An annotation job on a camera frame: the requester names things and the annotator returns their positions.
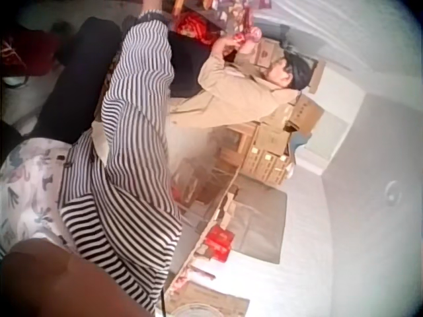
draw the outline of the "floral fabric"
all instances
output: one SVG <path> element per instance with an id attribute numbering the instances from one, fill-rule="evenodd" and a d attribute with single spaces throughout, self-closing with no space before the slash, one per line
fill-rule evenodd
<path id="1" fill-rule="evenodd" d="M 71 145 L 30 139 L 17 146 L 0 170 L 0 245 L 4 252 L 27 238 L 46 238 L 72 251 L 58 211 L 63 168 Z"/>

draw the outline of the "black pants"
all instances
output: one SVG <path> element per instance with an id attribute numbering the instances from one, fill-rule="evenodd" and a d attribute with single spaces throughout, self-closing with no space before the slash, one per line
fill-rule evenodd
<path id="1" fill-rule="evenodd" d="M 28 136 L 72 144 L 91 127 L 101 88 L 110 63 L 122 41 L 122 32 L 111 21 L 88 18 L 72 43 L 59 54 L 65 69 L 43 105 Z M 210 49 L 185 36 L 169 32 L 175 78 L 171 96 L 191 97 L 201 90 L 197 82 Z M 24 140 L 13 127 L 1 122 L 1 164 Z"/>

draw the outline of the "striped garment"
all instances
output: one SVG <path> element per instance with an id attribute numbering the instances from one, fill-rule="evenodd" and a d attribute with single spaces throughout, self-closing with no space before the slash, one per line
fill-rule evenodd
<path id="1" fill-rule="evenodd" d="M 54 175 L 62 177 L 57 212 L 70 233 L 67 242 L 151 313 L 181 232 L 165 137 L 173 79 L 167 32 L 153 20 L 134 26 L 124 40 L 101 111 L 107 165 L 95 153 L 90 129 L 61 156 L 64 163 L 55 170 L 63 176 Z"/>

